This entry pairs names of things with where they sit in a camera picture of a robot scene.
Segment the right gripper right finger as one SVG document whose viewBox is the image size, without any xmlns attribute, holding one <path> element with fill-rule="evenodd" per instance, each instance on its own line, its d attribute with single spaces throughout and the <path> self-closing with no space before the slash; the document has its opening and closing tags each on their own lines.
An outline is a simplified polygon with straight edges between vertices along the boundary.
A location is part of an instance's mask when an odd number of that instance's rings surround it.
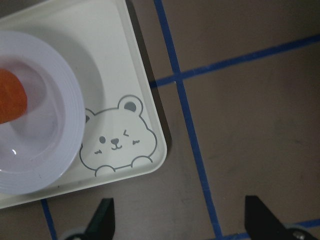
<svg viewBox="0 0 320 240">
<path fill-rule="evenodd" d="M 308 231 L 286 227 L 256 195 L 247 195 L 244 204 L 244 227 L 252 240 L 315 240 Z"/>
</svg>

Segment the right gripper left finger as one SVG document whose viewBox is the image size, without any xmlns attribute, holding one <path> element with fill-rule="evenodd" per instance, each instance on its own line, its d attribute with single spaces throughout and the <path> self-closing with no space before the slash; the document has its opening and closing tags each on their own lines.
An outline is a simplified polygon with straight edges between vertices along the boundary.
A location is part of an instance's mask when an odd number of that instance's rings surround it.
<svg viewBox="0 0 320 240">
<path fill-rule="evenodd" d="M 116 219 L 113 198 L 103 198 L 98 205 L 84 235 L 86 240 L 112 240 Z"/>
</svg>

